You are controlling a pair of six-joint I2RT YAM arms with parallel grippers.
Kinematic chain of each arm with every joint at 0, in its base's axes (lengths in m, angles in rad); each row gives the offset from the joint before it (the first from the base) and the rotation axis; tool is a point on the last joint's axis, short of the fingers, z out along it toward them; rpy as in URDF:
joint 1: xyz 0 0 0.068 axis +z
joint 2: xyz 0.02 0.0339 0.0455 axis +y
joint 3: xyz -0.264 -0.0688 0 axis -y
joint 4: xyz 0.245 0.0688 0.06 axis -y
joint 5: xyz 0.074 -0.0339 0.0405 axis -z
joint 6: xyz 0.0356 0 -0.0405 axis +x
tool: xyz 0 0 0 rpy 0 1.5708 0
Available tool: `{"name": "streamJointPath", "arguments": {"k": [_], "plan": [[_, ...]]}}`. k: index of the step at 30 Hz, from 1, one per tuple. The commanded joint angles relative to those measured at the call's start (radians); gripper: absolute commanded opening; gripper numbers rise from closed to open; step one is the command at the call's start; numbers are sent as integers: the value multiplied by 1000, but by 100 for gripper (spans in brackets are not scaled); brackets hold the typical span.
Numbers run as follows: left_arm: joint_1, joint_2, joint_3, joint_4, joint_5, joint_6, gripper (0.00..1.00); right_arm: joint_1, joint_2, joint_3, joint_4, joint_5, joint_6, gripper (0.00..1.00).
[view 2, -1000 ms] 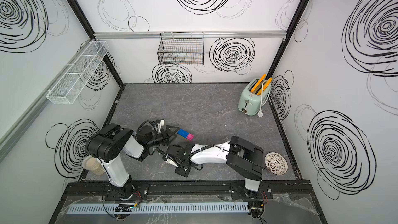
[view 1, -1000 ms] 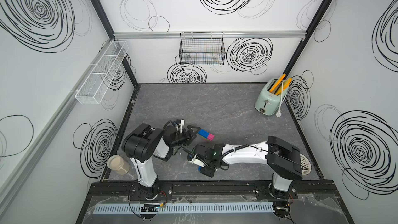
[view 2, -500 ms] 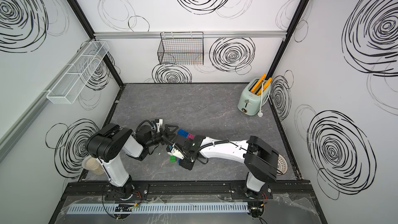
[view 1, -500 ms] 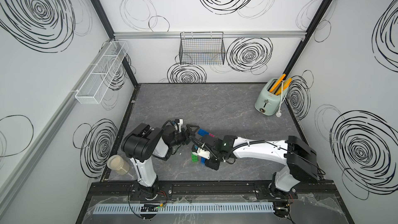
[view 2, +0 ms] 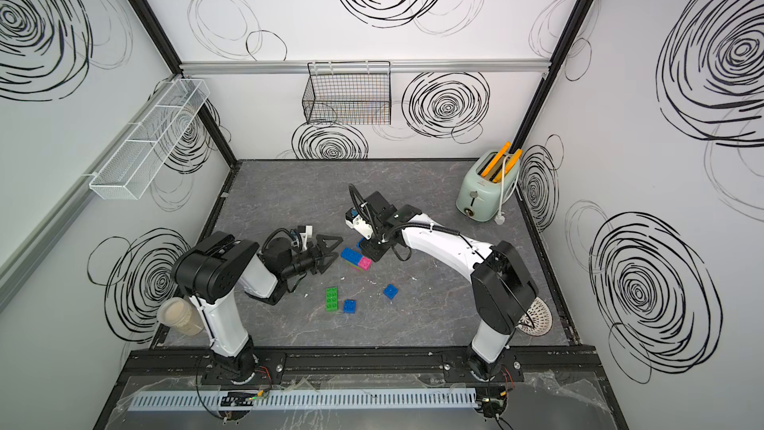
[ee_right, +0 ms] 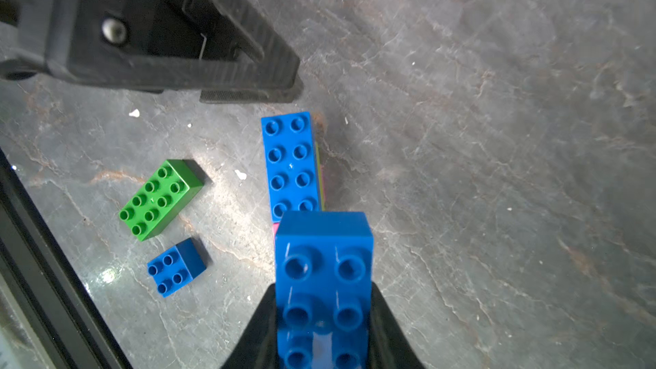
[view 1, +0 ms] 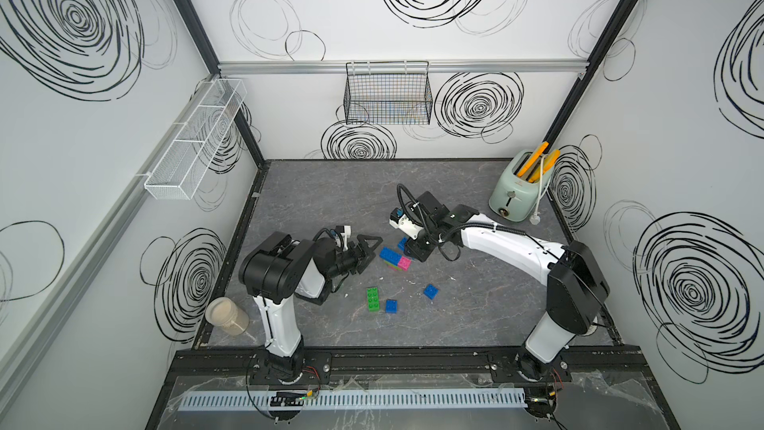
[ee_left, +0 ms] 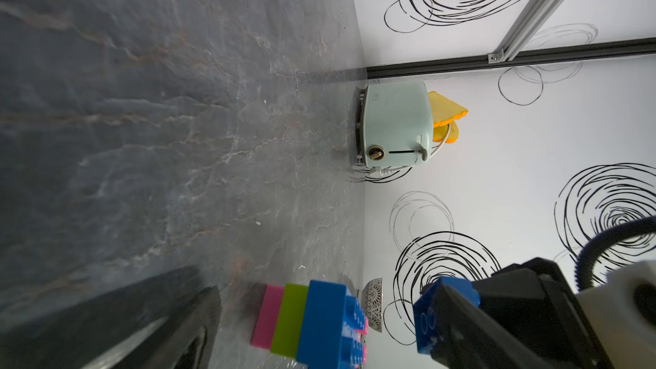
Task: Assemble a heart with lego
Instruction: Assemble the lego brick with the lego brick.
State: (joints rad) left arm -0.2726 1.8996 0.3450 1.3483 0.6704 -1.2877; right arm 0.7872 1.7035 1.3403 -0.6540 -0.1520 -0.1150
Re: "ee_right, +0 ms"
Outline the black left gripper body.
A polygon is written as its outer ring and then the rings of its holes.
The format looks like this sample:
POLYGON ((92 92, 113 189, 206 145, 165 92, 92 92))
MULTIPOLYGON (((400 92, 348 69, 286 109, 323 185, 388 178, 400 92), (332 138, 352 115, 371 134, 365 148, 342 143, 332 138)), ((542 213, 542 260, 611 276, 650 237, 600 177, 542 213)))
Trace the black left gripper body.
POLYGON ((150 35, 162 0, 1 0, 15 28, 1 77, 46 74, 66 82, 139 82, 138 59, 155 59, 150 35))

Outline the blue long lego brick front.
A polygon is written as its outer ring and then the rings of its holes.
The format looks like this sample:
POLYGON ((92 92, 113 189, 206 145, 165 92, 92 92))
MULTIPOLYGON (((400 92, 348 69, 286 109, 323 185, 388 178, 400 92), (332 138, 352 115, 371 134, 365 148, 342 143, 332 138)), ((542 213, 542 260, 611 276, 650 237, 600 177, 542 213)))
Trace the blue long lego brick front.
POLYGON ((373 245, 362 212, 284 215, 274 250, 281 367, 367 365, 373 245))

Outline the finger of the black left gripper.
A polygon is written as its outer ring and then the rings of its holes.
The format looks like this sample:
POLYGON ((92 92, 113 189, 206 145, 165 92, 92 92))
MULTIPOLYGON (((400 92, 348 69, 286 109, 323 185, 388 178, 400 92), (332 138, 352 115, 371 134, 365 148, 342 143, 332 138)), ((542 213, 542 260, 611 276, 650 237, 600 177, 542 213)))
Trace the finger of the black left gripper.
POLYGON ((287 104, 301 91, 295 51, 247 0, 162 0, 155 59, 139 82, 69 82, 140 92, 198 91, 205 104, 287 104))

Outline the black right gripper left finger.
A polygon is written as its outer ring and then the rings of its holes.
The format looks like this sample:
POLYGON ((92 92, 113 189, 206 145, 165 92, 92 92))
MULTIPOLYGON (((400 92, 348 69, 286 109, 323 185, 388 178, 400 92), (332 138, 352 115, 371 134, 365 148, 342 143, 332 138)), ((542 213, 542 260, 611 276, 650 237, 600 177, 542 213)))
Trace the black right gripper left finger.
POLYGON ((266 289, 234 350, 220 367, 278 368, 275 284, 266 289))

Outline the blue long lego brick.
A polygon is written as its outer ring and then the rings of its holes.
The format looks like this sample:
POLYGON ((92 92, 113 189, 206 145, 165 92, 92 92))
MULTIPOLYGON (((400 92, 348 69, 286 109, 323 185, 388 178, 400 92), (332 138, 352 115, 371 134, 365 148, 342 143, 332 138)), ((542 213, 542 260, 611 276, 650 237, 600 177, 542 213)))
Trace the blue long lego brick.
POLYGON ((373 245, 362 212, 284 215, 274 250, 281 367, 367 365, 373 245))
POLYGON ((289 210, 320 211, 311 114, 264 117, 261 133, 272 222, 289 210))

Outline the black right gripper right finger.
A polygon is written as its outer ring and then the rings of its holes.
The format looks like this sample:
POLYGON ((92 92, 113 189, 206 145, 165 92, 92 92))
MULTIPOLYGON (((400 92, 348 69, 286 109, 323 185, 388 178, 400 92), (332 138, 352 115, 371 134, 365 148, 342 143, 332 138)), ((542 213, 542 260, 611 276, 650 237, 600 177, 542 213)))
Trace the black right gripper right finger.
POLYGON ((371 299, 366 368, 424 369, 375 283, 371 299))

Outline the lime green long lego brick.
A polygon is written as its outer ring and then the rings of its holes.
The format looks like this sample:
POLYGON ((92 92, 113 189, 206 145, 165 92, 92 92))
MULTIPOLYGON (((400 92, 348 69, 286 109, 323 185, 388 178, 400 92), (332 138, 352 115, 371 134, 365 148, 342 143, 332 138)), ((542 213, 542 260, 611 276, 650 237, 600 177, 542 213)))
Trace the lime green long lego brick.
POLYGON ((324 190, 324 181, 323 181, 322 166, 319 156, 319 144, 316 141, 314 142, 314 155, 315 155, 315 164, 316 164, 316 174, 318 179, 317 184, 318 184, 318 191, 319 191, 319 208, 320 211, 325 211, 326 198, 325 198, 325 190, 324 190))

